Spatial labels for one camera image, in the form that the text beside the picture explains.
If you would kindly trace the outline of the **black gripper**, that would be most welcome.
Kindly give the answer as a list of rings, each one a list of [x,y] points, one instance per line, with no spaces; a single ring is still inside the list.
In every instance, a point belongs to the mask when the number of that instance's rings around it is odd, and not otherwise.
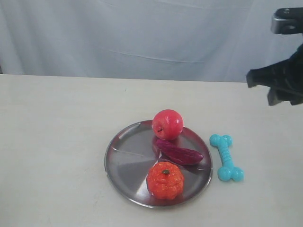
[[[303,45],[301,44],[289,59],[250,70],[246,75],[246,82],[249,88],[257,85],[270,87],[267,94],[269,106],[281,102],[289,102],[291,105],[302,104]]]

